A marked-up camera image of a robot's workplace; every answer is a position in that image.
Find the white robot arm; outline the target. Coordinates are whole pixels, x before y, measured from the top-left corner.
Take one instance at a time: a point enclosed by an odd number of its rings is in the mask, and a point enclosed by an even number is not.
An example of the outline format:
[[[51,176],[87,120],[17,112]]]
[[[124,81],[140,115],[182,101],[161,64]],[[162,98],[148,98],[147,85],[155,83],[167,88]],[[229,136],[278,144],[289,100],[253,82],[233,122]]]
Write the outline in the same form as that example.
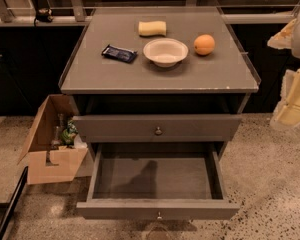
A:
[[[272,36],[267,45],[275,49],[290,49],[300,59],[300,12],[280,32]],[[300,68],[287,70],[281,85],[281,100],[278,102],[270,125],[277,130],[287,130],[300,125]]]

